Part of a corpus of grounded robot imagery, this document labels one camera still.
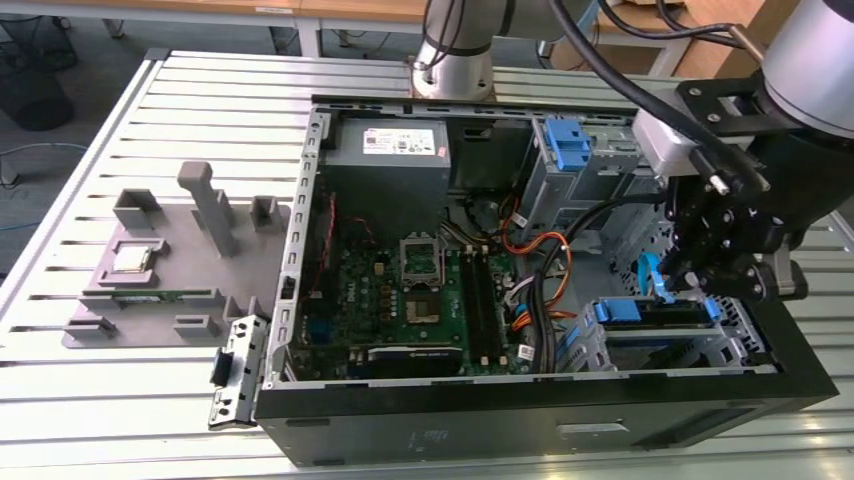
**motherboard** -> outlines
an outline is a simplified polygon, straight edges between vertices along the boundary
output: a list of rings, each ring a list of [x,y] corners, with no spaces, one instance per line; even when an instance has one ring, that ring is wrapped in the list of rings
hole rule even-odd
[[[306,300],[306,338],[290,351],[297,377],[513,373],[500,310],[512,270],[505,253],[437,249],[429,237],[344,250],[334,298]]]

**green circuit board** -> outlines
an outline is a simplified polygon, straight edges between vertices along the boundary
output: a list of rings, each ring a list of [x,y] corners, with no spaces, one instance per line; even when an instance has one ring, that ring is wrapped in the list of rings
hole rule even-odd
[[[353,250],[341,254],[337,270],[337,299],[334,311],[312,315],[308,320],[312,377],[346,378],[348,355],[353,348],[381,346],[453,347],[462,350],[462,375],[513,373],[514,365],[504,361],[481,365],[468,358],[468,325],[465,322],[460,261],[464,253],[446,250],[440,256],[440,288],[400,285],[400,252]],[[502,253],[488,257],[494,281],[494,309],[500,319],[501,280],[512,275],[512,259]],[[406,271],[430,273],[432,251],[406,248]],[[422,306],[422,316],[413,313],[413,305]],[[504,328],[498,328],[501,345],[506,350]]]

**circuit board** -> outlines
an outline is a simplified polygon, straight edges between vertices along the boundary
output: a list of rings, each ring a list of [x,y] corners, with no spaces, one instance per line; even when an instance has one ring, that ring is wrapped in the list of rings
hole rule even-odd
[[[357,377],[353,355],[374,347],[434,347],[462,351],[458,375],[496,375],[514,373],[516,365],[506,361],[509,349],[502,325],[494,326],[500,335],[501,355],[496,361],[472,361],[469,325],[465,319],[465,294],[461,262],[465,253],[442,250],[440,255],[441,287],[402,287],[400,269],[428,273],[433,267],[432,251],[406,250],[401,267],[397,249],[357,249],[341,253],[337,268],[337,298],[334,308],[310,308],[306,318],[306,340],[302,349],[302,376],[322,380]],[[512,278],[512,259],[502,253],[488,255],[490,274],[486,297],[496,319],[501,318],[500,298],[505,279]]]

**red wire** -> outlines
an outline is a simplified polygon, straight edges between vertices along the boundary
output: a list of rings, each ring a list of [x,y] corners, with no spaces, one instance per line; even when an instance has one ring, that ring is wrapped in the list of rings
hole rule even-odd
[[[373,231],[370,231],[370,226],[368,225],[368,221],[361,217],[349,217],[349,219],[353,222],[357,222],[361,224],[361,226],[364,227],[364,231],[366,232],[368,237],[370,238],[370,244],[376,245],[376,240],[373,239]]]
[[[329,247],[332,244],[332,230],[334,229],[334,192],[329,195],[329,229],[325,232],[325,240],[322,241],[322,255],[320,256],[320,268],[317,269],[317,274],[314,275],[314,281],[310,285],[310,290],[300,300],[304,302],[310,297],[310,292],[317,289],[320,285],[320,274],[322,273],[322,267],[325,265],[325,259],[329,256]]]

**screw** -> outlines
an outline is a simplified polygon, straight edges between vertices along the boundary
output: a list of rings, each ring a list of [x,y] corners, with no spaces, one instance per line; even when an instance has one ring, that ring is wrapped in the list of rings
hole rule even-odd
[[[684,274],[684,281],[691,287],[696,287],[699,284],[699,279],[696,278],[696,274],[693,272],[688,272]]]

